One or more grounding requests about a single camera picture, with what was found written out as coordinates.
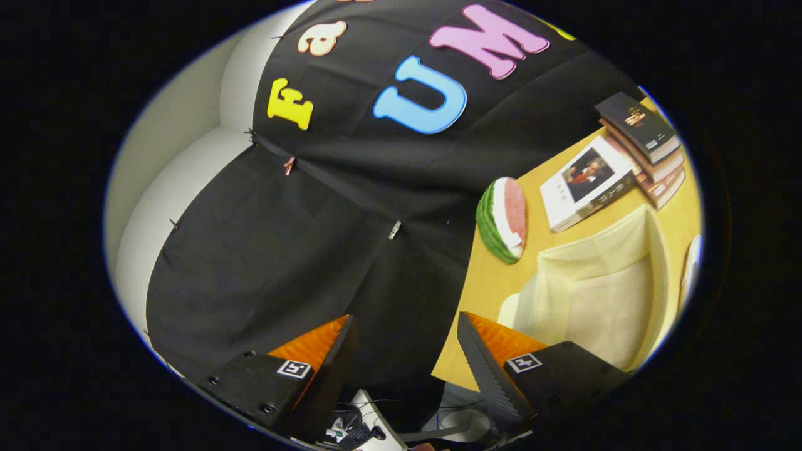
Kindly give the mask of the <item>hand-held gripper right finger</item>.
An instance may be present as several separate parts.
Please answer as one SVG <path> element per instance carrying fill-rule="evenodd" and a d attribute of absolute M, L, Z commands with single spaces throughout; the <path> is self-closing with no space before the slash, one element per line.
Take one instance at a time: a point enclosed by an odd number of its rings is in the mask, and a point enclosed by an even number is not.
<path fill-rule="evenodd" d="M 462 311 L 457 339 L 496 428 L 529 433 L 590 408 L 631 378 L 573 341 L 545 345 Z"/>

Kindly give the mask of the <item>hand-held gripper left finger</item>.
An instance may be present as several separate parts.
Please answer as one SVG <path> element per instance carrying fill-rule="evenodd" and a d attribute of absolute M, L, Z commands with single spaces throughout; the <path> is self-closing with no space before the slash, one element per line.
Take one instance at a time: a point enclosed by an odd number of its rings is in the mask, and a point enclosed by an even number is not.
<path fill-rule="evenodd" d="M 270 352 L 244 351 L 206 376 L 204 391 L 252 425 L 315 442 L 343 389 L 353 329 L 345 314 Z"/>

